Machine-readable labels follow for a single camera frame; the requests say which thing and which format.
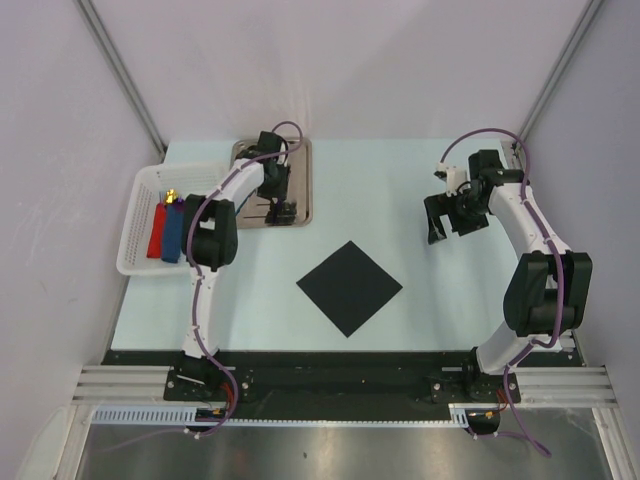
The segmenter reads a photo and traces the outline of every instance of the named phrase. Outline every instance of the white wall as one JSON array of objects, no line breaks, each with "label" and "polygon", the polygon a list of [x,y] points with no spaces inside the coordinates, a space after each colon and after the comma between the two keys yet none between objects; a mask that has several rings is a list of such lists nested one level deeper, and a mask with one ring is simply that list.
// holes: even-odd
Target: white wall
[{"label": "white wall", "polygon": [[72,1],[0,13],[0,478],[105,342],[134,173],[157,159]]},{"label": "white wall", "polygon": [[608,2],[532,133],[536,198],[593,258],[580,332],[606,364],[640,458],[640,3]]},{"label": "white wall", "polygon": [[586,0],[96,0],[165,141],[517,129]]}]

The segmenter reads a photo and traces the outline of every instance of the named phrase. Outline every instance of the white plastic basket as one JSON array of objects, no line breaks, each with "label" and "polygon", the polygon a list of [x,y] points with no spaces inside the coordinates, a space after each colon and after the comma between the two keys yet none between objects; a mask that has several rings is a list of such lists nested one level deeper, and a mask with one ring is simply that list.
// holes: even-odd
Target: white plastic basket
[{"label": "white plastic basket", "polygon": [[133,182],[124,220],[116,266],[123,275],[174,275],[189,271],[185,256],[178,263],[147,258],[153,217],[160,194],[175,189],[183,198],[205,194],[218,185],[229,170],[226,162],[153,165],[140,170]]}]

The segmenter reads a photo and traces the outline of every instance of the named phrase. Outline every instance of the black square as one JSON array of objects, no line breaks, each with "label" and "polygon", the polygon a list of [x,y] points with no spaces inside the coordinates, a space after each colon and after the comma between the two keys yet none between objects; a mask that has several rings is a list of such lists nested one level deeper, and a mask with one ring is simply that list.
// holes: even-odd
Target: black square
[{"label": "black square", "polygon": [[402,289],[353,242],[331,254],[298,286],[346,337]]}]

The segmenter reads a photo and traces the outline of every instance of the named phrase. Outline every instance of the table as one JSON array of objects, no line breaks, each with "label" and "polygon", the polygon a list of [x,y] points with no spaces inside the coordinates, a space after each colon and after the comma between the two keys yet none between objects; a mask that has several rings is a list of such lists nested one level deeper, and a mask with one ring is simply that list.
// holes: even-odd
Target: table
[{"label": "table", "polygon": [[[423,199],[443,191],[433,172],[450,140],[311,140],[311,223],[239,232],[208,336],[224,350],[264,351],[469,350],[484,342],[502,321],[517,259],[495,218],[427,245]],[[229,164],[233,143],[173,142],[165,162]],[[448,162],[466,166],[480,148],[502,152],[498,140],[471,139]],[[350,240],[403,289],[347,338],[296,282]],[[188,275],[132,277],[111,348],[180,349],[190,304]]]}]

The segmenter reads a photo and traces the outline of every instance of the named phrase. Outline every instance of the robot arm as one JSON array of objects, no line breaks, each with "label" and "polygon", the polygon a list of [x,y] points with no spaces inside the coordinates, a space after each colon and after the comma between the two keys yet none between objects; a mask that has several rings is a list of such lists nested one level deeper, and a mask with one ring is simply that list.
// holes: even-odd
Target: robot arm
[{"label": "robot arm", "polygon": [[[218,350],[217,339],[209,338],[213,296],[218,277],[235,259],[238,250],[236,210],[256,191],[258,196],[271,202],[286,197],[290,167],[286,155],[277,155],[286,150],[287,142],[272,132],[262,132],[255,147],[241,152],[233,167],[220,183],[207,195],[189,195],[185,200],[182,251],[187,252],[189,229],[198,210],[207,196],[219,192],[199,215],[195,227],[191,254],[199,268],[191,268],[191,287],[194,295],[193,308],[197,325],[187,331],[182,349],[188,357],[200,358],[203,354],[195,335],[214,354]],[[200,288],[196,284],[200,279]]]},{"label": "robot arm", "polygon": [[[586,253],[572,252],[558,238],[536,204],[529,185],[525,187],[523,201],[524,173],[505,169],[496,150],[480,150],[469,157],[469,172],[467,181],[465,170],[439,165],[436,176],[446,181],[447,188],[445,193],[425,199],[428,242],[431,245],[446,238],[440,220],[444,215],[460,236],[487,227],[487,214],[495,215],[504,227],[519,263],[505,293],[504,322],[477,349],[480,370],[497,374],[533,339],[552,334],[558,285],[549,239],[560,255],[565,278],[561,332],[582,323],[592,263]],[[534,214],[546,232],[534,220]]]}]

